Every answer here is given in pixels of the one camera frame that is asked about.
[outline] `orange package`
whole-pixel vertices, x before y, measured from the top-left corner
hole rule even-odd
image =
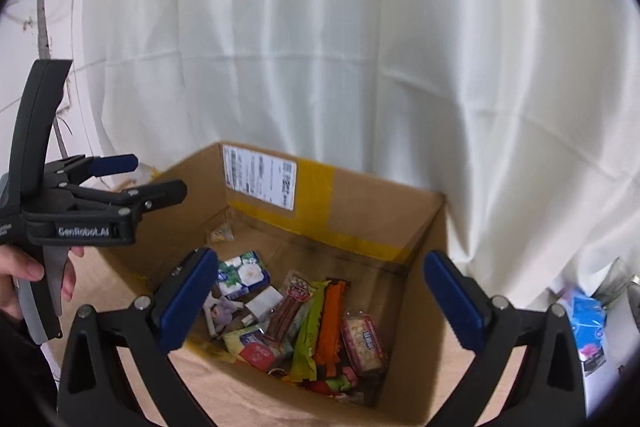
[[[336,364],[340,362],[340,320],[344,307],[344,293],[349,283],[342,280],[332,281],[324,291],[324,308],[322,322],[314,360],[318,365],[318,378],[333,378],[337,376]]]

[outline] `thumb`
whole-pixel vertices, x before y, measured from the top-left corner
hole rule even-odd
[[[0,246],[0,276],[12,275],[18,279],[39,281],[44,277],[42,264],[9,245]]]

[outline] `human hand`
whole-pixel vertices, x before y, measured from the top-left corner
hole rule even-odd
[[[84,248],[71,247],[70,253],[77,257],[82,257],[84,256]],[[32,282],[39,281],[44,277],[44,268],[18,248],[0,245],[0,312],[4,313],[12,321],[19,322],[24,317],[20,304],[18,304],[18,296],[15,293],[12,277]],[[61,290],[62,298],[65,301],[71,300],[75,287],[76,270],[71,259],[67,259]]]

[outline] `tiled wall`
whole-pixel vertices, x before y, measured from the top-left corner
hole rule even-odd
[[[67,152],[100,155],[83,73],[88,65],[82,49],[82,0],[45,0],[45,11],[51,57],[74,60],[59,109]],[[36,0],[9,0],[0,17],[0,173],[8,167],[20,96],[31,64],[38,58],[37,39]],[[59,157],[52,135],[47,160]]]

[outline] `white fabric backdrop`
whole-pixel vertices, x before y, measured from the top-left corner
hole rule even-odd
[[[255,144],[449,197],[489,294],[640,267],[633,0],[84,0],[103,147]]]

